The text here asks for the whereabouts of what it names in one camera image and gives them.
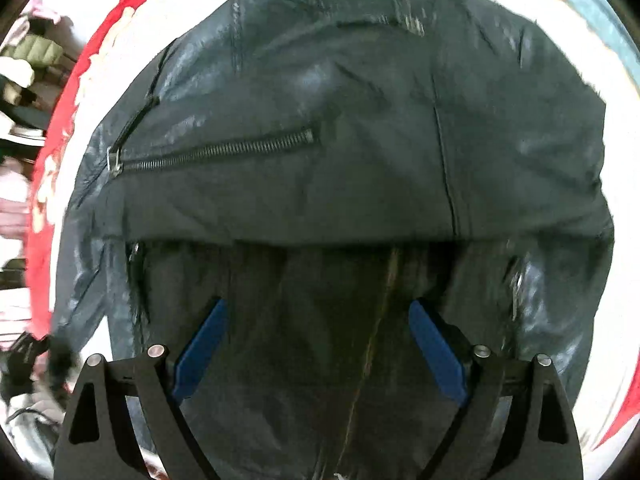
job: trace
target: red fabric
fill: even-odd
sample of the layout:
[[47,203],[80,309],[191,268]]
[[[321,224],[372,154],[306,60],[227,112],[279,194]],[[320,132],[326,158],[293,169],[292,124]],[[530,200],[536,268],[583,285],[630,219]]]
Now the red fabric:
[[46,202],[38,202],[36,195],[41,186],[47,186],[49,182],[52,182],[52,186],[54,186],[54,178],[60,168],[64,149],[73,134],[79,79],[89,69],[89,57],[99,51],[108,31],[121,18],[122,11],[126,7],[137,9],[145,1],[147,0],[120,0],[89,40],[60,95],[47,129],[45,145],[40,150],[35,163],[30,199],[31,229],[27,234],[25,253],[27,257],[26,282],[31,293],[31,331],[37,337],[42,337],[49,332],[49,266],[54,227],[48,222],[42,221],[43,218],[46,218]]
[[622,403],[620,411],[613,425],[607,431],[598,446],[602,446],[607,440],[619,432],[623,426],[640,413],[640,356],[638,356],[638,364],[636,365],[636,374],[631,381],[631,386],[626,394],[625,402]]

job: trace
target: black leather jacket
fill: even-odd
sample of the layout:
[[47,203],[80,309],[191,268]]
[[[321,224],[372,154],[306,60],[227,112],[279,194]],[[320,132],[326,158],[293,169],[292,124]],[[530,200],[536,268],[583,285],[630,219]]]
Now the black leather jacket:
[[94,132],[52,331],[77,351],[106,315],[127,358],[225,298],[182,405],[221,478],[413,479],[457,410],[415,298],[550,354],[575,402],[613,247],[603,124],[552,41],[487,0],[229,0]]

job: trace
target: black object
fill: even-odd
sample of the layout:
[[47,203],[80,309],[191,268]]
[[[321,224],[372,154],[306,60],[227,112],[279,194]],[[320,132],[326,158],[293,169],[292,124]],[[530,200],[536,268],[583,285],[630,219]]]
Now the black object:
[[36,34],[37,36],[44,36],[47,33],[47,27],[50,25],[50,21],[45,18],[29,18],[29,32],[30,34]]
[[[155,346],[149,354],[112,363],[99,355],[88,359],[65,417],[54,480],[148,478],[125,396],[140,398],[172,480],[219,479],[167,394],[168,349]],[[488,479],[580,480],[580,446],[571,411],[555,367],[541,364],[544,358],[527,363],[493,353],[475,356],[472,396],[420,480],[481,480],[469,470],[503,396],[514,401]]]
[[36,160],[40,148],[38,146],[27,146],[11,140],[0,139],[0,153],[2,156],[12,156],[25,160]]
[[24,258],[14,258],[4,264],[4,267],[0,269],[0,290],[26,286],[24,281],[25,264]]
[[46,131],[51,120],[51,112],[29,106],[15,106],[0,99],[0,112],[5,113],[13,122],[27,128]]
[[457,410],[411,338],[416,297],[504,357],[548,352],[575,402],[613,247],[603,123],[552,41],[488,0],[229,0],[92,134],[52,332],[79,351],[106,316],[126,359],[227,298],[180,406],[221,475],[410,480]]
[[12,397],[33,391],[31,374],[39,355],[49,350],[49,337],[36,339],[23,333],[7,351],[0,351],[0,398],[5,404]]

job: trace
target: teal fabric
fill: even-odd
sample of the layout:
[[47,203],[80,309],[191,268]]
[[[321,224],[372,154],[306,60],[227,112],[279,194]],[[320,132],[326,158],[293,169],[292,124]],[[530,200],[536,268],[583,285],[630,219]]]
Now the teal fabric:
[[565,0],[613,50],[640,89],[640,52],[607,0]]

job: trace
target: jacket seam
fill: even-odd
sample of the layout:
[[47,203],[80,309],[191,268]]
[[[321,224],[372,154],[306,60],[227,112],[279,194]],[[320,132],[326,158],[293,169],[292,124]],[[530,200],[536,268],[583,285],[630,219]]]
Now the jacket seam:
[[[74,322],[74,319],[76,318],[76,315],[77,315],[77,312],[78,312],[78,307],[84,301],[84,297],[87,294],[87,292],[89,291],[89,288],[91,287],[92,283],[96,280],[96,278],[98,277],[98,274],[102,270],[102,258],[103,258],[103,256],[104,256],[104,246],[100,250],[100,259],[98,261],[98,268],[94,269],[94,272],[91,273],[91,276],[87,280],[86,285],[82,288],[82,293],[77,295],[76,294],[77,293],[77,290],[76,290],[77,287],[74,286],[74,290],[72,291],[69,303],[71,303],[74,298],[78,298],[78,300],[76,301],[76,307],[71,309],[66,315],[63,314],[62,318],[57,323],[56,330],[60,330],[61,328],[63,330],[72,330],[72,329],[69,329],[68,327]],[[54,307],[57,304],[58,304],[58,297],[56,296],[54,298]],[[100,302],[100,304],[98,306],[98,309],[96,309],[96,312],[99,312],[99,311],[102,311],[102,315],[100,316],[100,319],[102,319],[104,316],[108,316],[108,313],[107,313],[107,311],[105,309],[103,301]],[[91,338],[93,336],[93,334],[95,333],[95,330],[91,334],[91,336],[89,336],[89,338]]]
[[347,418],[347,424],[344,428],[344,437],[342,440],[342,447],[340,449],[340,455],[338,456],[338,460],[335,464],[334,469],[338,469],[342,465],[342,459],[347,451],[347,448],[351,444],[353,440],[353,433],[355,431],[355,418],[356,411],[358,409],[358,403],[360,401],[360,397],[362,395],[362,391],[367,384],[367,381],[371,375],[371,369],[373,367],[373,361],[376,355],[376,343],[378,342],[380,336],[380,325],[382,320],[385,318],[389,309],[389,301],[392,293],[396,287],[398,282],[398,273],[399,273],[399,265],[400,265],[400,256],[401,249],[392,248],[389,254],[389,258],[386,265],[386,280],[385,286],[382,291],[382,297],[380,299],[380,303],[378,305],[378,311],[376,313],[376,320],[372,327],[372,330],[369,334],[369,341],[367,342],[367,347],[365,350],[363,362],[362,362],[362,370],[360,373],[360,380],[358,381],[358,387],[354,392],[353,399],[351,401],[351,406],[349,410],[349,415]]
[[234,74],[242,70],[240,0],[231,2],[231,66]]
[[447,195],[447,202],[449,203],[449,211],[451,213],[451,227],[453,229],[453,235],[457,237],[460,233],[460,226],[458,221],[458,215],[456,213],[456,205],[453,200],[453,190],[450,184],[450,169],[447,164],[446,146],[444,143],[444,135],[442,133],[442,124],[440,123],[440,113],[438,111],[438,94],[436,92],[436,85],[431,76],[431,85],[433,87],[433,112],[436,117],[436,126],[438,128],[438,147],[440,149],[440,160],[442,162],[442,177],[444,180],[445,193]]

